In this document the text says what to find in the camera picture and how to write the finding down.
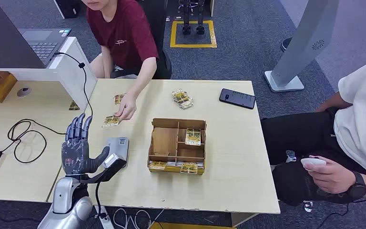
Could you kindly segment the left hand with wristwatch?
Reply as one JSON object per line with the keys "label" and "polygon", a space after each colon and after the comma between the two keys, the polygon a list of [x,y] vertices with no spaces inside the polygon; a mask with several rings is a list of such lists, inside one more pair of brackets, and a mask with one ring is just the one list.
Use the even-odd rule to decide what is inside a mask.
{"label": "left hand with wristwatch", "polygon": [[313,178],[314,183],[324,192],[339,194],[348,191],[355,184],[354,173],[337,162],[322,156],[310,156],[324,160],[325,165],[306,165],[308,174]]}

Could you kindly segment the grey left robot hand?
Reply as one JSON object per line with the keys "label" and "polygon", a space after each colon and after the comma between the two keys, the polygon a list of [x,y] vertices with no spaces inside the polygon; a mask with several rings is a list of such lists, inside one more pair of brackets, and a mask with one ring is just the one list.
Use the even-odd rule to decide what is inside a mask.
{"label": "grey left robot hand", "polygon": [[82,113],[66,129],[65,141],[61,145],[61,161],[68,176],[94,173],[109,156],[110,148],[105,146],[96,158],[90,158],[88,135],[91,121],[91,116],[85,118],[85,113]]}

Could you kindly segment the person's left hand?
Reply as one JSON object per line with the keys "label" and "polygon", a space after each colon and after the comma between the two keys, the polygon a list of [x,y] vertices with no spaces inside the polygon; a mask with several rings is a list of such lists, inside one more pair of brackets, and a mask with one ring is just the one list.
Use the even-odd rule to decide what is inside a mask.
{"label": "person's left hand", "polygon": [[136,111],[136,100],[137,96],[135,94],[127,93],[120,103],[118,112],[114,115],[118,117],[119,123],[124,120],[130,120]]}

